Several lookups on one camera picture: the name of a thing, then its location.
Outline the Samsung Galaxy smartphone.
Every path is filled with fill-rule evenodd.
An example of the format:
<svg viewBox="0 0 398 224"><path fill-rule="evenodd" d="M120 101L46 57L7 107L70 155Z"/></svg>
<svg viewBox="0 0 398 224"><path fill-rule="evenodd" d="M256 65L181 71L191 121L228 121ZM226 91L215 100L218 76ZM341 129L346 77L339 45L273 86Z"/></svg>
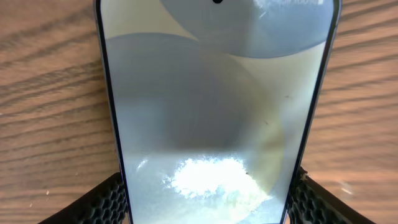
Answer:
<svg viewBox="0 0 398 224"><path fill-rule="evenodd" d="M341 2L94 6L129 221L283 223Z"/></svg>

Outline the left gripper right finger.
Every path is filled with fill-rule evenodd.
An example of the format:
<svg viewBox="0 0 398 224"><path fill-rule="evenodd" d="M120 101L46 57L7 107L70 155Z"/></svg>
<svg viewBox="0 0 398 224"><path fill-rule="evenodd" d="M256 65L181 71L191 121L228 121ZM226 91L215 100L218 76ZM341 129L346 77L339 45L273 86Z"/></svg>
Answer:
<svg viewBox="0 0 398 224"><path fill-rule="evenodd" d="M291 224L375 224L311 179L303 168L289 190L287 214Z"/></svg>

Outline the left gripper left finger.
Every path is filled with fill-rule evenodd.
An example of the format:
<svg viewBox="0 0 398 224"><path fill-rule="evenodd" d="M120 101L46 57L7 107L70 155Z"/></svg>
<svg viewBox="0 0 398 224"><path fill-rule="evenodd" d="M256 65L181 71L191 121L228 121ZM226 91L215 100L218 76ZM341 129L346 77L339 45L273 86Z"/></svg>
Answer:
<svg viewBox="0 0 398 224"><path fill-rule="evenodd" d="M122 224L127 213L119 172L39 224Z"/></svg>

